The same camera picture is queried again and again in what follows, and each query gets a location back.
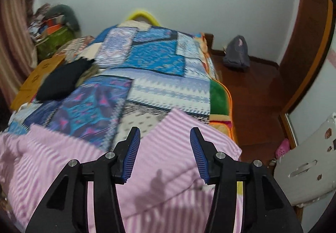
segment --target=silver bolt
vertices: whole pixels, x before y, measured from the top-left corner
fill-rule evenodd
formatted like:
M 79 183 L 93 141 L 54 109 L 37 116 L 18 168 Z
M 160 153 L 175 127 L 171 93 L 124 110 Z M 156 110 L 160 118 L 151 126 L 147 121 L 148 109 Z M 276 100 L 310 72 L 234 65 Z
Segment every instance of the silver bolt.
M 76 166 L 76 165 L 77 165 L 77 160 L 75 160 L 75 159 L 70 160 L 69 163 L 68 163 L 68 165 L 69 165 L 70 167 L 74 167 L 74 166 Z
M 218 159 L 224 159 L 226 157 L 226 155 L 223 152 L 217 152 L 216 153 L 216 157 Z
M 263 165 L 263 163 L 260 161 L 260 160 L 255 160 L 253 161 L 253 164 L 256 166 L 256 167 L 261 167 Z
M 106 154 L 105 154 L 105 157 L 107 158 L 107 159 L 111 159 L 111 158 L 113 158 L 113 157 L 115 157 L 115 153 L 114 152 L 107 152 Z

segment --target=pink shoe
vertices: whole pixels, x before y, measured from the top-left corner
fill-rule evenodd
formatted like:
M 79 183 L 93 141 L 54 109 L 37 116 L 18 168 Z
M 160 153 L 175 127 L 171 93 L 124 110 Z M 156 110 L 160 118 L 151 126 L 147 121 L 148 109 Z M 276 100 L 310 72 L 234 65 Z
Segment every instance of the pink shoe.
M 281 156 L 283 156 L 289 151 L 290 151 L 289 140 L 285 138 L 283 142 L 281 142 L 279 148 L 275 151 L 276 159 L 279 159 Z

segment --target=yellow object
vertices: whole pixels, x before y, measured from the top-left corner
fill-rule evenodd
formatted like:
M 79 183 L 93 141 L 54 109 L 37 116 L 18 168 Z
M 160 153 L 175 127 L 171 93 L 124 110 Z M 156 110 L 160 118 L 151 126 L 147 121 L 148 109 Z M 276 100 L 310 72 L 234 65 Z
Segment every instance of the yellow object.
M 146 18 L 153 26 L 160 26 L 159 22 L 151 14 L 142 10 L 134 11 L 126 20 L 135 20 L 138 17 Z
M 13 100 L 10 108 L 16 111 L 24 103 L 30 102 L 40 88 L 42 80 L 44 80 L 48 74 L 53 72 L 56 67 L 63 63 L 64 59 L 65 55 L 60 55 L 40 62 L 23 85 L 21 85 L 20 90 Z

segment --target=patchwork quilt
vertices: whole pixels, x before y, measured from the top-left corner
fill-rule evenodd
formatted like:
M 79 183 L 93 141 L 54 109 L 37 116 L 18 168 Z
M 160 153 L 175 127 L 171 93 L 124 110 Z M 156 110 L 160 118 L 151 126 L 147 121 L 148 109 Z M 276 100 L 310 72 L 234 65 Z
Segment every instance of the patchwork quilt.
M 203 34 L 126 22 L 104 30 L 81 54 L 95 58 L 100 75 L 26 119 L 14 118 L 16 133 L 36 123 L 109 151 L 132 126 L 144 136 L 177 107 L 234 138 L 231 97 L 216 81 Z

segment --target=wooden door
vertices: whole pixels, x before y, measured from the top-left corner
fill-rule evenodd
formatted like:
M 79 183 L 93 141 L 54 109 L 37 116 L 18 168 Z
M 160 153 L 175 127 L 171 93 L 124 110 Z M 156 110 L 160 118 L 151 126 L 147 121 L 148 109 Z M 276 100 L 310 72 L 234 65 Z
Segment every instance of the wooden door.
M 332 7 L 331 0 L 300 0 L 293 34 L 279 67 L 288 95 L 285 112 L 301 100 L 325 59 Z

